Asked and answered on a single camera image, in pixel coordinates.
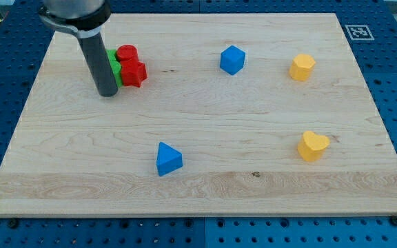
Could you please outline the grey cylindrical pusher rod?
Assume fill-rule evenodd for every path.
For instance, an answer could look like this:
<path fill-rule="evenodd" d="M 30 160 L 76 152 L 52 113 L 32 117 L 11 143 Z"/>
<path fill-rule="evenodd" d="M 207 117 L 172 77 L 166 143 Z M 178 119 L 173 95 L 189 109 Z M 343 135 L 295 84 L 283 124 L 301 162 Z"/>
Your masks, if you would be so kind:
<path fill-rule="evenodd" d="M 101 34 L 78 39 L 78 42 L 99 95 L 114 96 L 118 92 L 118 86 Z"/>

